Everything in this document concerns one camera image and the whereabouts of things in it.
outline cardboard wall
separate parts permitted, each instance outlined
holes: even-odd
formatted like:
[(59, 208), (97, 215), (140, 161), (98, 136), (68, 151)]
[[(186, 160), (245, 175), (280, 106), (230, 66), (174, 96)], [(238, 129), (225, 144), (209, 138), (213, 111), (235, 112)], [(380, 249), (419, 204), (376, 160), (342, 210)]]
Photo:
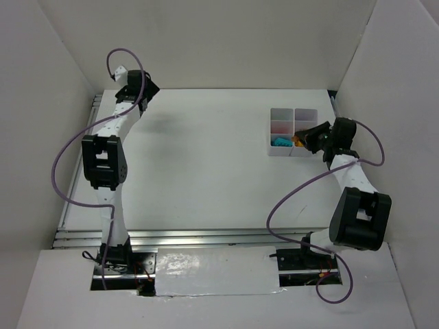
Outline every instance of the cardboard wall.
[(439, 24), (439, 1), (438, 0), (420, 0), (420, 2), (424, 5), (425, 9), (427, 9), (428, 13), (430, 13), (431, 17)]
[[(35, 1), (4, 1), (0, 30), (0, 327), (12, 329), (63, 206), (51, 163), (85, 124), (94, 92)], [(64, 191), (78, 146), (59, 166)]]
[[(378, 0), (337, 94), (341, 115), (369, 125), (387, 160), (364, 166), (392, 197), (388, 241), (418, 328), (435, 328), (439, 313), (435, 242), (439, 237), (439, 26), (418, 0)], [(377, 159), (363, 130), (357, 149)]]
[(335, 89), (375, 1), (39, 0), (98, 90), (114, 88), (102, 60), (115, 47), (161, 88)]

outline blue object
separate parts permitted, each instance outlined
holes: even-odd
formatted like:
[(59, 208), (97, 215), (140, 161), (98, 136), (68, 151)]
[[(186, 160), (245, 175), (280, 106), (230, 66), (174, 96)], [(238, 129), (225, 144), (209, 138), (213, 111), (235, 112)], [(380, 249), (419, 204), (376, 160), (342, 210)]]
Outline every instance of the blue object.
[(284, 138), (276, 138), (273, 142), (273, 146), (293, 147), (293, 142)]

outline black bracket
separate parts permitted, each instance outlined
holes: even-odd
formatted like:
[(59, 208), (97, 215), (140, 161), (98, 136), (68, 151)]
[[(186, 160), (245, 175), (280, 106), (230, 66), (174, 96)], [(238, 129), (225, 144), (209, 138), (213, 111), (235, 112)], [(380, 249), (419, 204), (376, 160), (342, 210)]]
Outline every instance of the black bracket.
[[(106, 243), (102, 243), (99, 248), (99, 257), (101, 258), (99, 261), (102, 261), (102, 256), (105, 252)], [(132, 264), (132, 248), (130, 237), (126, 240), (124, 245), (117, 245), (117, 247), (108, 247), (106, 262), (112, 264), (123, 264), (131, 267)]]
[[(329, 225), (329, 239), (334, 245), (378, 250), (383, 243), (391, 205), (392, 200), (386, 194), (346, 187)], [(359, 210), (370, 220), (358, 219)]]
[[(98, 158), (106, 152), (107, 158)], [(85, 135), (82, 138), (82, 162), (85, 178), (94, 189), (109, 187), (115, 191), (119, 184), (125, 182), (128, 167), (119, 137), (101, 137)]]
[(347, 118), (336, 118), (331, 128), (327, 121), (308, 130), (298, 131), (294, 134), (303, 143), (305, 148), (313, 154), (322, 150), (323, 162), (328, 168), (336, 155), (346, 154), (359, 158), (356, 151), (351, 150), (351, 145), (357, 124)]
[[(127, 79), (128, 84), (116, 94), (116, 103), (121, 103), (122, 101), (134, 103), (139, 97), (142, 87), (142, 72), (140, 70), (130, 70), (128, 71)], [(147, 104), (159, 91), (160, 88), (151, 80), (151, 75), (145, 72), (145, 88), (139, 102), (140, 115), (145, 112)]]
[[(309, 236), (302, 239), (309, 243)], [(291, 249), (277, 249), (275, 254), (270, 257), (277, 257), (279, 271), (300, 271), (306, 269), (322, 269), (329, 267), (337, 268), (337, 261), (329, 254), (317, 254), (312, 252), (309, 248), (301, 247)]]

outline white table surface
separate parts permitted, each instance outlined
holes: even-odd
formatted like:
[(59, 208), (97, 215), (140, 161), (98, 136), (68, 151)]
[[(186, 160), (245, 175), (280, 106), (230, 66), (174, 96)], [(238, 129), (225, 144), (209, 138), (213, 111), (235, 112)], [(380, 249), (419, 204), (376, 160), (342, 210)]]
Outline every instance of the white table surface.
[[(328, 305), (314, 287), (287, 287), (271, 295), (137, 297), (134, 291), (90, 291), (93, 262), (80, 250), (40, 254), (18, 329), (84, 328), (373, 328), (414, 329), (386, 244), (378, 252), (342, 252), (354, 289), (340, 305)], [(344, 285), (321, 288), (341, 298)]]
[[(112, 114), (106, 90), (97, 118)], [(123, 209), (129, 230), (264, 228), (279, 199), (327, 170), (322, 156), (267, 155), (270, 108), (315, 108), (333, 122), (325, 90), (162, 90), (123, 148), (128, 178)], [(95, 203), (82, 169), (73, 198)], [(278, 228), (327, 227), (340, 198), (334, 177), (289, 200)], [(67, 230), (101, 230), (99, 211), (70, 206)]]

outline wire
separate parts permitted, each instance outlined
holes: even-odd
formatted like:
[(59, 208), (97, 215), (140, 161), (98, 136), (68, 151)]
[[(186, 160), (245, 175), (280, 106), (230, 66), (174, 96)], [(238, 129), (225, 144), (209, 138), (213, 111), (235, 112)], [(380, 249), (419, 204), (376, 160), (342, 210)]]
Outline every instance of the wire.
[(137, 280), (137, 264), (134, 264), (134, 283), (136, 284), (136, 289), (139, 290), (139, 281)]
[[(113, 77), (111, 70), (110, 70), (110, 57), (112, 54), (118, 52), (118, 51), (123, 51), (126, 53), (129, 53), (137, 62), (140, 71), (141, 71), (141, 76), (142, 76), (142, 84), (141, 84), (141, 88), (140, 88), (140, 93), (139, 96), (137, 97), (136, 101), (131, 105), (130, 108), (128, 108), (127, 110), (123, 111), (122, 113), (118, 114), (118, 117), (121, 117), (125, 114), (128, 114), (129, 112), (131, 112), (132, 110), (134, 110), (136, 108), (136, 106), (140, 103), (140, 101), (142, 100), (143, 97), (143, 91), (145, 90), (145, 71), (143, 70), (143, 66), (142, 63), (140, 62), (139, 58), (136, 56), (136, 54), (134, 54), (131, 50), (126, 49), (126, 48), (116, 48), (113, 49), (112, 51), (110, 51), (107, 55), (106, 58), (106, 66), (107, 66), (107, 71), (108, 74)], [(102, 256), (102, 285), (104, 286), (104, 290), (106, 290), (106, 284), (105, 284), (105, 274), (104, 274), (104, 269), (105, 269), (105, 263), (106, 263), (106, 257), (107, 257), (107, 253), (108, 253), (108, 248), (110, 245), (110, 241), (111, 241), (111, 235), (112, 235), (112, 227), (113, 227), (113, 221), (115, 218), (115, 206), (112, 204), (85, 204), (83, 202), (78, 202), (75, 201), (73, 199), (71, 199), (70, 197), (68, 197), (67, 195), (65, 195), (58, 187), (58, 185), (56, 184), (56, 167), (58, 166), (58, 163), (61, 159), (61, 156), (64, 154), (64, 152), (66, 151), (66, 149), (81, 135), (83, 135), (84, 133), (86, 133), (89, 129), (95, 127), (96, 125), (99, 125), (103, 122), (109, 121), (114, 119), (115, 116), (109, 116), (103, 119), (100, 119), (94, 123), (92, 123), (91, 125), (85, 127), (84, 129), (82, 129), (81, 131), (79, 131), (75, 136), (73, 136), (72, 138), (70, 138), (67, 143), (61, 148), (61, 150), (58, 152), (58, 154), (55, 157), (54, 163), (52, 164), (52, 170), (51, 170), (51, 183), (52, 183), (52, 187), (54, 188), (56, 194), (58, 194), (65, 202), (68, 202), (70, 204), (74, 204), (75, 206), (80, 206), (80, 207), (86, 207), (86, 208), (110, 208), (111, 209), (111, 215), (110, 215), (110, 229), (108, 231), (108, 238), (106, 241), (106, 246), (105, 246), (105, 250), (104, 250), (104, 255)]]
[(139, 264), (139, 266), (142, 268), (142, 270), (144, 270), (144, 272), (146, 273), (146, 276), (148, 277), (148, 281), (152, 282), (151, 276), (148, 273), (148, 271), (146, 270), (145, 265), (143, 265), (142, 262), (137, 262), (137, 264)]
[(351, 272), (351, 269), (349, 269), (349, 266), (344, 261), (344, 259), (340, 255), (333, 253), (329, 249), (322, 248), (322, 247), (319, 247), (318, 245), (313, 245), (313, 244), (308, 243), (308, 242), (287, 238), (286, 236), (282, 236), (280, 234), (277, 234), (270, 227), (270, 223), (271, 223), (271, 220), (272, 220), (272, 217), (273, 217), (274, 213), (282, 206), (282, 204), (285, 201), (287, 201), (290, 197), (292, 197), (293, 195), (295, 195), (297, 192), (301, 191), (302, 189), (304, 189), (308, 185), (318, 181), (319, 179), (321, 179), (323, 177), (326, 177), (328, 175), (331, 175), (332, 173), (335, 173), (337, 171), (346, 169), (346, 168), (354, 165), (357, 162), (363, 162), (363, 163), (366, 163), (368, 165), (375, 166), (375, 167), (380, 167), (380, 166), (382, 166), (384, 164), (384, 161), (385, 161), (384, 148), (383, 148), (383, 144), (381, 144), (381, 141), (379, 140), (378, 136), (368, 126), (366, 126), (365, 124), (363, 124), (363, 123), (361, 123), (361, 122), (359, 122), (357, 120), (353, 120), (353, 121), (355, 123), (357, 123), (358, 125), (364, 127), (366, 130), (368, 130), (372, 134), (372, 136), (374, 136), (375, 140), (378, 142), (378, 146), (379, 146), (380, 151), (381, 151), (381, 162), (375, 163), (375, 162), (371, 162), (371, 161), (365, 160), (365, 159), (358, 159), (358, 161), (352, 161), (352, 162), (350, 162), (348, 164), (344, 164), (344, 165), (342, 165), (340, 167), (328, 170), (328, 171), (326, 171), (324, 173), (321, 173), (320, 175), (317, 175), (314, 178), (311, 178), (310, 180), (308, 180), (307, 182), (303, 183), (302, 185), (300, 185), (299, 187), (295, 188), (290, 193), (288, 193), (286, 196), (284, 196), (284, 198), (281, 201), (279, 201), (277, 203), (277, 205), (274, 206), (274, 208), (272, 209), (272, 211), (268, 215), (267, 223), (266, 223), (267, 230), (268, 230), (268, 232), (272, 236), (275, 236), (276, 238), (278, 238), (280, 240), (284, 240), (284, 241), (291, 242), (291, 243), (297, 243), (297, 244), (303, 245), (305, 247), (311, 247), (311, 248), (320, 250), (322, 252), (326, 252), (326, 253), (331, 254), (331, 255), (333, 254), (343, 264), (343, 266), (346, 268), (346, 272), (347, 272), (348, 277), (349, 277), (349, 290), (348, 290), (348, 292), (346, 293), (346, 295), (343, 298), (341, 298), (340, 300), (328, 300), (327, 298), (323, 297), (320, 294), (320, 291), (318, 289), (320, 283), (322, 283), (323, 280), (325, 280), (328, 277), (337, 275), (335, 272), (328, 273), (327, 275), (325, 275), (322, 278), (320, 278), (319, 281), (317, 281), (317, 283), (316, 283), (316, 292), (317, 292), (318, 297), (320, 297), (320, 299), (322, 299), (324, 302), (329, 303), (329, 304), (340, 304), (340, 303), (344, 302), (345, 300), (347, 300), (349, 298), (349, 296), (351, 295), (351, 293), (352, 293), (352, 290), (353, 290), (353, 287), (354, 287), (354, 281), (353, 281), (353, 277), (352, 277), (352, 272)]
[(311, 282), (316, 281), (316, 280), (317, 280), (317, 278), (310, 279), (310, 281), (305, 282), (304, 286), (307, 286), (308, 284), (310, 284)]
[[(88, 260), (92, 260), (93, 262), (95, 262), (98, 265), (101, 265), (101, 263), (102, 263), (101, 261), (99, 261), (98, 258), (94, 258), (93, 256), (91, 256), (91, 254), (86, 250), (84, 250), (82, 252), (82, 257), (84, 257), (85, 259), (88, 259)], [(125, 274), (127, 272), (127, 269), (128, 269), (127, 265), (112, 265), (112, 264), (108, 264), (108, 265), (106, 264), (105, 268), (110, 269), (110, 270), (117, 272), (119, 274)]]

